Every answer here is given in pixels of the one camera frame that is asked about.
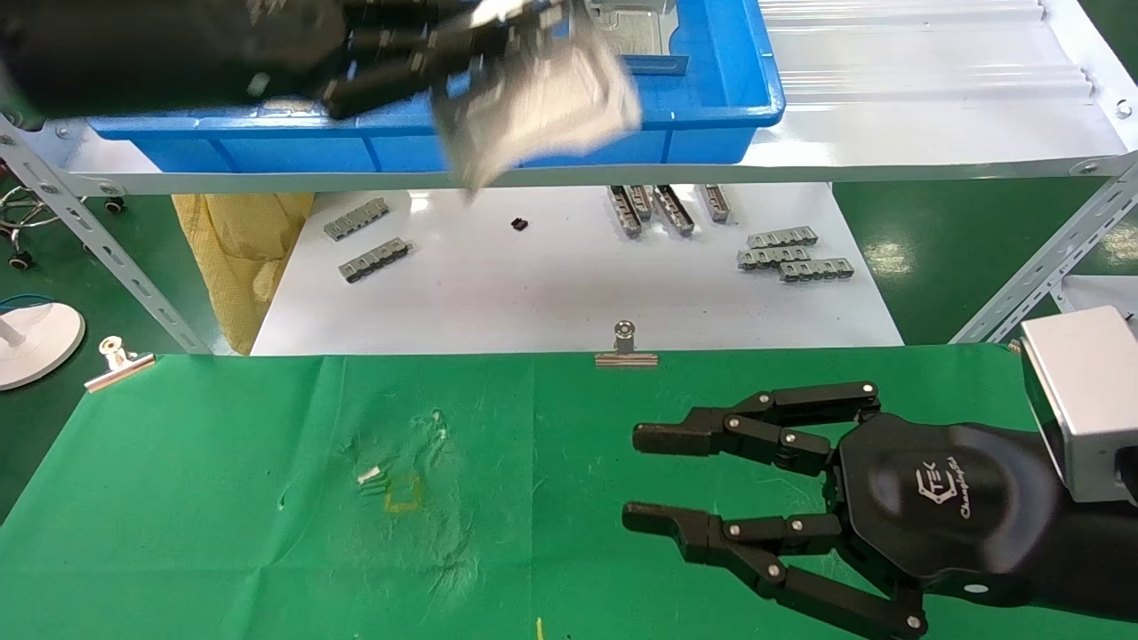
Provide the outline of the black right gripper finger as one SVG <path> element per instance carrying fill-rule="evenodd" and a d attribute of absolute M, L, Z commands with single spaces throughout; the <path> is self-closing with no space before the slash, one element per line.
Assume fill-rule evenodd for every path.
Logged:
<path fill-rule="evenodd" d="M 688 564 L 729 571 L 761 599 L 864 639 L 922 639 L 927 623 L 923 597 L 894 586 L 873 594 L 817 572 L 784 563 L 785 556 L 826 556 L 846 550 L 851 536 L 836 515 L 725 520 L 695 509 L 630 502 L 622 526 L 671 538 Z"/>
<path fill-rule="evenodd" d="M 879 413 L 874 381 L 762 389 L 733 407 L 694 407 L 677 424 L 637 424 L 633 446 L 659 456 L 729 454 L 802 476 L 820 476 L 836 449 L 809 426 L 858 422 Z"/>

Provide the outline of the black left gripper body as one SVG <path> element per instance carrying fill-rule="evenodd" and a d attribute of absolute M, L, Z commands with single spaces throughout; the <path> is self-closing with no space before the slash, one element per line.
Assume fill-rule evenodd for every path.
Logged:
<path fill-rule="evenodd" d="M 337 1 L 91 5 L 84 112 L 163 112 L 312 99 L 349 33 Z"/>

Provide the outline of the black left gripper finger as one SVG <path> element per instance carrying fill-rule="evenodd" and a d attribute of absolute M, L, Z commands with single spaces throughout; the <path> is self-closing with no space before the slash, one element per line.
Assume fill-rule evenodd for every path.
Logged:
<path fill-rule="evenodd" d="M 366 61 L 351 72 L 352 61 L 361 61 L 348 52 L 322 57 L 322 107 L 333 120 L 349 120 L 390 104 L 406 101 L 438 87 L 450 77 L 462 76 L 473 61 L 497 60 L 495 50 L 428 50 L 411 49 L 377 61 Z"/>
<path fill-rule="evenodd" d="M 564 20 L 566 1 L 344 1 L 351 54 L 501 54 Z"/>

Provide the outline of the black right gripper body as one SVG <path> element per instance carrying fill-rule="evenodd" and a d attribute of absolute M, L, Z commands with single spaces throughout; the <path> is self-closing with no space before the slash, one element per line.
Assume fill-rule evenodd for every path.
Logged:
<path fill-rule="evenodd" d="M 1028 588 L 1067 509 L 1042 438 L 877 416 L 838 442 L 838 553 L 874 586 Z"/>

